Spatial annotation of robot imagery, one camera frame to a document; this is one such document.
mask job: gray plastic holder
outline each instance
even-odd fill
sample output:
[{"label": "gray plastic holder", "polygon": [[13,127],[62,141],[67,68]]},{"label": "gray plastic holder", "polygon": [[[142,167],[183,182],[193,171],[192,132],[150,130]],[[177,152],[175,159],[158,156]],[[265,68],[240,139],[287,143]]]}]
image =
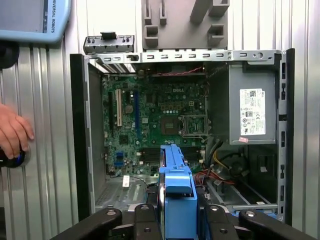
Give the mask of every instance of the gray plastic holder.
[{"label": "gray plastic holder", "polygon": [[143,49],[225,49],[230,0],[141,0]]}]

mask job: pcie slot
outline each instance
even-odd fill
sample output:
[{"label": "pcie slot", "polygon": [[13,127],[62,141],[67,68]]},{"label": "pcie slot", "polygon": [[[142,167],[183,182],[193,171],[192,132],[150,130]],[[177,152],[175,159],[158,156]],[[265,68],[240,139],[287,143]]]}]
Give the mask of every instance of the pcie slot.
[{"label": "pcie slot", "polygon": [[116,125],[122,127],[122,94],[121,89],[115,90],[116,99]]},{"label": "pcie slot", "polygon": [[108,92],[108,115],[109,115],[109,128],[112,137],[114,136],[114,102],[112,98],[112,92]]},{"label": "pcie slot", "polygon": [[140,130],[140,109],[139,109],[139,92],[134,91],[134,121],[135,121],[135,130],[138,140],[141,139],[141,130]]}]

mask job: motherboard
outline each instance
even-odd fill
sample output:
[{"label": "motherboard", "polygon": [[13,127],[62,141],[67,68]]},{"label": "motherboard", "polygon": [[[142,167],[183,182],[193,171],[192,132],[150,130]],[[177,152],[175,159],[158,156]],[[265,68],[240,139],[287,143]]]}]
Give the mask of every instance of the motherboard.
[{"label": "motherboard", "polygon": [[158,172],[160,145],[177,144],[193,172],[209,137],[208,83],[204,75],[106,75],[102,90],[107,172]]}]

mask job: finger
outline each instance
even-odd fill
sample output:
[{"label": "finger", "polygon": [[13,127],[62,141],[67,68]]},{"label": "finger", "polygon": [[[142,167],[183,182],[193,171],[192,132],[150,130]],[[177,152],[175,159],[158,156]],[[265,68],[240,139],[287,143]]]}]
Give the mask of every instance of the finger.
[{"label": "finger", "polygon": [[28,138],[25,129],[21,126],[21,124],[13,120],[10,122],[11,127],[14,129],[16,135],[19,138],[19,142],[23,151],[28,151]]},{"label": "finger", "polygon": [[14,151],[9,143],[4,132],[0,129],[0,147],[4,151],[4,154],[8,157],[8,159],[14,158]]},{"label": "finger", "polygon": [[32,129],[30,123],[25,120],[23,117],[21,116],[15,116],[15,119],[21,124],[21,126],[24,128],[26,134],[28,135],[28,137],[33,140],[35,138],[35,134],[34,134],[34,130]]},{"label": "finger", "polygon": [[16,131],[12,128],[9,122],[1,125],[0,128],[12,147],[14,157],[17,158],[20,153],[20,145]]}]

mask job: power supply label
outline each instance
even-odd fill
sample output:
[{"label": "power supply label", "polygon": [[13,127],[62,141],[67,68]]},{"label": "power supply label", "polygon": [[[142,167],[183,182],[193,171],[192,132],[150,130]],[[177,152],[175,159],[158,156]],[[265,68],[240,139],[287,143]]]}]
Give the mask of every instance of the power supply label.
[{"label": "power supply label", "polygon": [[240,89],[240,135],[266,134],[265,91],[257,89]]}]

